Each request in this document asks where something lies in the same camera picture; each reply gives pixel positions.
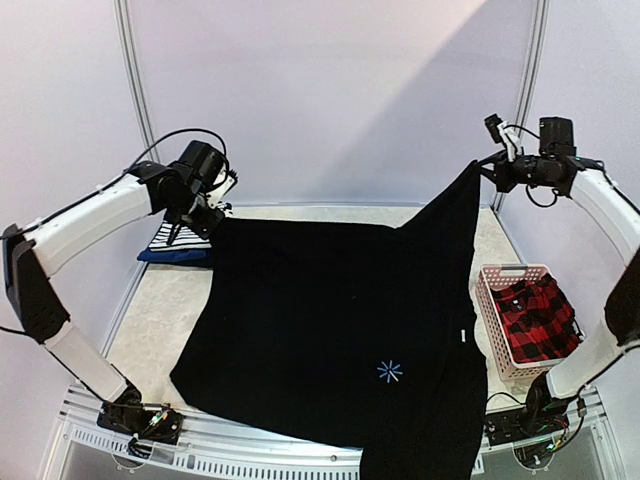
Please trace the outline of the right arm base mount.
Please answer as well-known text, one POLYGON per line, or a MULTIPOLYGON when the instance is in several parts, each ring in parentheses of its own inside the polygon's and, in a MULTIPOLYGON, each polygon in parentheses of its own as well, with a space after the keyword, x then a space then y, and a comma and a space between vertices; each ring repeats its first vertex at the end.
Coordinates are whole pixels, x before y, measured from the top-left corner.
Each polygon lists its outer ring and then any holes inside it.
POLYGON ((490 445, 549 435, 550 445, 545 447, 545 451, 555 453, 573 439, 584 423, 586 403, 580 396, 581 391, 582 389, 579 389, 576 395, 568 398, 556 398, 548 388, 546 375, 542 374, 533 380, 523 401, 508 392, 491 394, 486 406, 499 396, 513 401, 515 406, 485 414, 484 432, 490 445), (580 422, 575 431, 570 433, 568 407, 572 402, 576 403, 580 422))

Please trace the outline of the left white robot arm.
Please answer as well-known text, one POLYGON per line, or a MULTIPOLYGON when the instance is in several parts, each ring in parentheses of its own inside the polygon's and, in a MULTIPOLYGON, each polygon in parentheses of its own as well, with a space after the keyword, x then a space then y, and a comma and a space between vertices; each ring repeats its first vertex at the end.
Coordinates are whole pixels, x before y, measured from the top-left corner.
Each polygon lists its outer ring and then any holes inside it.
POLYGON ((188 228, 209 238, 224 217, 218 204, 236 182, 225 149, 193 140, 176 161, 138 159, 105 186, 27 227, 11 225, 1 236, 6 297, 21 334, 111 403, 111 419, 128 434, 148 426, 146 408, 125 396, 126 378, 72 323, 50 279, 97 242, 158 213, 173 235, 188 228))

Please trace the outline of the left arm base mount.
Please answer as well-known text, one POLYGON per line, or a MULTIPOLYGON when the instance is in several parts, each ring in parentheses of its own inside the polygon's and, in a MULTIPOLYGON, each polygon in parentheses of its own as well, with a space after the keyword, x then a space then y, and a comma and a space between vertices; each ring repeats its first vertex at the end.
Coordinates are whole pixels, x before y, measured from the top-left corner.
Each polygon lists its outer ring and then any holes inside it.
POLYGON ((114 401, 104 401, 97 426, 138 440, 176 445, 185 416, 169 404, 144 403, 130 382, 114 401))

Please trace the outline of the black white striped tank top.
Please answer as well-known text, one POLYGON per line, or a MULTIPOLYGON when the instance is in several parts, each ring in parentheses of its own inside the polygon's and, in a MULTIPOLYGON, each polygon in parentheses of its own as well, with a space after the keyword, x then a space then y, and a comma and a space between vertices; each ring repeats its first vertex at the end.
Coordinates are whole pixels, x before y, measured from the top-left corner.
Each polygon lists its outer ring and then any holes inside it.
POLYGON ((148 249, 154 252, 180 251, 180 250, 208 250, 211 248, 207 239, 200 238, 196 233, 187 227, 182 227, 180 231, 171 239, 173 226, 163 222, 155 235, 151 239, 148 249))

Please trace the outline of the black garment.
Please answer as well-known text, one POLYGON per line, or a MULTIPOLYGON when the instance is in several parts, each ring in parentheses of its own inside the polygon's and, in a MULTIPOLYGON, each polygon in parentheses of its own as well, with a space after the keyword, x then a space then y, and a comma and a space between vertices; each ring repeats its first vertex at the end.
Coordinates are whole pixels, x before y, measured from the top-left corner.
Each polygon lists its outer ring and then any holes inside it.
POLYGON ((469 295, 480 168, 399 227, 228 218, 170 378, 212 415, 358 448, 364 479, 467 479, 488 392, 469 295))

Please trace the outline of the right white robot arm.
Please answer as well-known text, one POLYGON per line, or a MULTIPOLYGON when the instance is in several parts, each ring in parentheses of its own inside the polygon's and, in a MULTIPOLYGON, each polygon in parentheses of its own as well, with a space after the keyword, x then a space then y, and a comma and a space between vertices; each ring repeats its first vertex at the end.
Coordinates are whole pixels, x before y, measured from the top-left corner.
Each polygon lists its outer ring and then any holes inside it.
POLYGON ((613 261, 619 279, 603 305, 599 322, 567 358, 536 379, 532 401, 517 415, 517 427, 537 436, 552 424, 556 406, 576 399, 624 355, 639 348, 639 209, 609 176, 601 160, 578 153, 573 123, 568 118, 543 117, 532 137, 536 152, 524 150, 526 128, 492 114, 484 126, 496 153, 481 160, 482 174, 499 193, 518 186, 551 190, 569 200, 592 221, 604 257, 613 261))

